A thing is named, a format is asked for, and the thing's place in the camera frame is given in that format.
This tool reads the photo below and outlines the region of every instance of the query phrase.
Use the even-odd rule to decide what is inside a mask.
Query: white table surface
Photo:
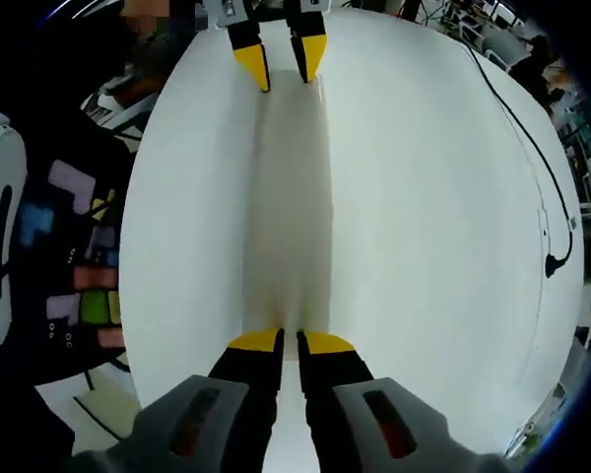
[[[296,87],[289,32],[277,22],[261,33],[269,95],[234,61],[225,32],[199,34],[164,88],[121,236],[120,302],[140,401],[207,373],[243,326],[319,325],[354,343],[375,376],[440,410],[456,439],[504,451],[558,381],[579,310],[579,208],[556,132],[482,59],[578,223],[571,257],[548,280],[546,223],[553,253],[567,246],[558,195],[468,50],[388,16],[325,18],[316,84]],[[319,312],[298,318],[303,304]],[[315,464],[310,445],[287,444],[306,444],[295,439],[307,431],[293,398],[281,398],[288,413],[265,471]],[[274,470],[281,450],[297,461],[282,456]]]

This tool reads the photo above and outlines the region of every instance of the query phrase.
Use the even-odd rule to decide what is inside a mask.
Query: green block
[[[109,305],[106,291],[85,291],[81,293],[81,321],[93,325],[109,323]]]

